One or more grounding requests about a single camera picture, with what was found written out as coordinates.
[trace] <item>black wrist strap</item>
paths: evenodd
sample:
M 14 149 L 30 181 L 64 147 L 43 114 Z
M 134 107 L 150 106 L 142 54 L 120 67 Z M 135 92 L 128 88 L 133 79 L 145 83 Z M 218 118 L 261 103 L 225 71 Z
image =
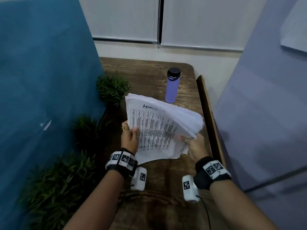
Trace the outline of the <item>black wrist strap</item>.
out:
M 231 175 L 224 166 L 210 156 L 200 159 L 195 164 L 195 169 L 193 181 L 198 189 L 209 190 L 215 181 L 231 180 Z
M 111 154 L 105 168 L 107 172 L 109 170 L 118 171 L 126 179 L 128 176 L 134 176 L 137 165 L 135 156 L 126 148 L 121 148 L 121 151 Z

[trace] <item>right hand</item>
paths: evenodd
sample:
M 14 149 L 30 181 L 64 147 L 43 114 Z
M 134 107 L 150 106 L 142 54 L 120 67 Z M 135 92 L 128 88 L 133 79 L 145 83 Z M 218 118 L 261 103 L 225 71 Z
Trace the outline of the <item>right hand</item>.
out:
M 206 151 L 204 137 L 200 133 L 197 133 L 196 136 L 197 136 L 196 139 L 187 138 L 183 135 L 179 135 L 178 138 L 183 142 L 188 142 L 189 146 L 188 154 L 190 154 L 192 160 L 198 162 L 200 159 L 210 155 Z

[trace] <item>stack of papers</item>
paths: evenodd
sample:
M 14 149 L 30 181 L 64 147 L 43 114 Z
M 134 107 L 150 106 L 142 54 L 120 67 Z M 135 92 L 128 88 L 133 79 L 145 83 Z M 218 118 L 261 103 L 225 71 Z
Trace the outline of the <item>stack of papers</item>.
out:
M 200 114 L 151 97 L 130 93 L 126 107 L 130 129 L 139 128 L 135 155 L 138 164 L 187 154 L 188 145 L 176 135 L 196 138 L 203 128 Z

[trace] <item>purple water bottle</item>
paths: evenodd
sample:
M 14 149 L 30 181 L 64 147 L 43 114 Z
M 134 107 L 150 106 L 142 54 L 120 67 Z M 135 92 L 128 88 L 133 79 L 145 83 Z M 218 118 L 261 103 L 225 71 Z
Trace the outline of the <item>purple water bottle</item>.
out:
M 174 103 L 176 100 L 180 75 L 181 70 L 176 67 L 170 68 L 167 71 L 165 101 L 168 103 Z

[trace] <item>wooden table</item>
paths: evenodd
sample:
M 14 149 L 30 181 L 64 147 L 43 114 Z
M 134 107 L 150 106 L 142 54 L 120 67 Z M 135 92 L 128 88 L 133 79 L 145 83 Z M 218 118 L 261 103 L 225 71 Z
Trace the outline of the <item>wooden table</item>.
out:
M 195 81 L 194 69 L 185 63 L 100 58 L 103 69 L 118 71 L 131 84 L 131 93 L 153 97 L 164 101 L 167 69 L 179 67 L 182 71 L 175 105 L 188 108 L 203 116 L 200 97 Z M 119 149 L 121 122 L 126 120 L 126 106 L 123 102 L 121 114 L 113 114 L 118 119 L 114 123 L 113 139 L 101 159 L 107 161 L 109 155 Z M 210 152 L 207 131 L 206 149 Z M 195 163 L 188 155 L 179 159 L 165 159 L 142 164 L 147 169 L 146 186 L 143 192 L 128 190 L 124 201 L 110 229 L 209 229 L 208 218 L 201 202 L 187 203 L 183 198 L 182 177 L 195 174 Z M 130 180 L 125 182 L 125 190 Z M 228 229 L 223 217 L 208 191 L 202 190 L 209 211 L 212 229 Z

